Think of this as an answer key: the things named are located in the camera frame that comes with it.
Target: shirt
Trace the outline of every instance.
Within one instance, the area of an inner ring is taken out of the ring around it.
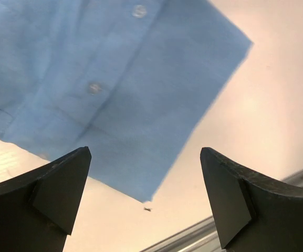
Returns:
[[[205,0],[0,0],[0,139],[152,200],[249,47]]]

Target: button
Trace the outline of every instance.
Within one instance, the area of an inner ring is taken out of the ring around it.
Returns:
[[[96,82],[92,82],[91,84],[89,84],[89,92],[92,94],[92,95],[95,95],[99,92],[102,91],[102,88],[101,88],[101,85],[96,83]]]
[[[132,15],[137,18],[142,18],[147,14],[147,9],[143,5],[136,5]]]

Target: white surface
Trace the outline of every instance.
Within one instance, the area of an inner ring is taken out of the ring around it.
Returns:
[[[303,168],[303,1],[213,2],[254,42],[248,59],[197,126],[153,202],[143,205],[87,180],[64,252],[140,251],[208,217],[201,147],[277,179]],[[0,181],[44,163],[0,142]]]

